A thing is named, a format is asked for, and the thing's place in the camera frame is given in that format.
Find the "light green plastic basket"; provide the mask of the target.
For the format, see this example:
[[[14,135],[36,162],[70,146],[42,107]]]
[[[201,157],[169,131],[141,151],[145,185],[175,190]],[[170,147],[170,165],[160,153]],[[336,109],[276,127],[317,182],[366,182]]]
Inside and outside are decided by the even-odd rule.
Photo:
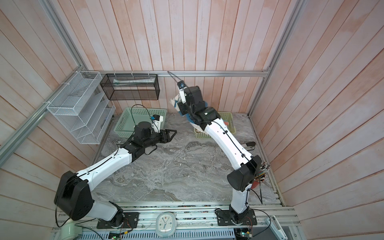
[[[220,114],[221,118],[223,119],[223,121],[224,121],[225,125],[227,126],[227,128],[229,129],[229,131],[232,134],[235,134],[236,133],[236,127],[234,126],[233,114],[230,112],[218,112],[218,113]],[[198,139],[210,139],[211,138],[208,134],[200,132],[196,129],[194,129],[194,134],[195,134],[195,137]]]

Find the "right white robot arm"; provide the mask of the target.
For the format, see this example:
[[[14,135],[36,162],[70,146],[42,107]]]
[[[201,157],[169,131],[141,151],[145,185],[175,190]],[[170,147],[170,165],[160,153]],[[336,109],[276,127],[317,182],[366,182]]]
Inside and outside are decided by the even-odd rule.
[[[196,130],[209,135],[229,159],[234,170],[227,175],[227,180],[233,188],[233,194],[225,214],[233,223],[239,224],[250,209],[248,192],[258,176],[262,163],[260,156],[253,156],[236,140],[221,115],[203,100],[198,86],[188,87],[180,83],[179,95],[173,101],[175,109]]]

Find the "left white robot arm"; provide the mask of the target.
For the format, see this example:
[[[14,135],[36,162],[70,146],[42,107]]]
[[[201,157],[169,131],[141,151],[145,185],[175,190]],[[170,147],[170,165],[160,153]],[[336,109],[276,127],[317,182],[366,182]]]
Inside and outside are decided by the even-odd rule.
[[[73,221],[91,217],[104,220],[113,228],[120,227],[125,217],[122,208],[113,202],[94,200],[91,192],[114,172],[144,155],[146,148],[169,143],[176,133],[169,129],[155,131],[150,123],[140,122],[128,140],[112,154],[77,173],[64,173],[54,204]]]

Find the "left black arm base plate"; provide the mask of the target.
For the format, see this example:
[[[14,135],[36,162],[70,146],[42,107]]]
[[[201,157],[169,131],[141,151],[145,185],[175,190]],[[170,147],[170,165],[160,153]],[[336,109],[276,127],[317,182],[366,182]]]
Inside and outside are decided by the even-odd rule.
[[[111,221],[105,221],[99,219],[97,229],[119,229],[128,228],[135,229],[138,225],[139,212],[124,212],[119,213],[116,217],[113,217]]]

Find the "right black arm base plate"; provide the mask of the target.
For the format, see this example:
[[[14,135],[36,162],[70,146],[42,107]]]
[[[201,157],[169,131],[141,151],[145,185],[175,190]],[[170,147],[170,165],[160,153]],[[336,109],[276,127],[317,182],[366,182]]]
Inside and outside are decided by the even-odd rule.
[[[219,226],[256,226],[258,224],[255,212],[247,209],[241,214],[234,210],[215,209]]]

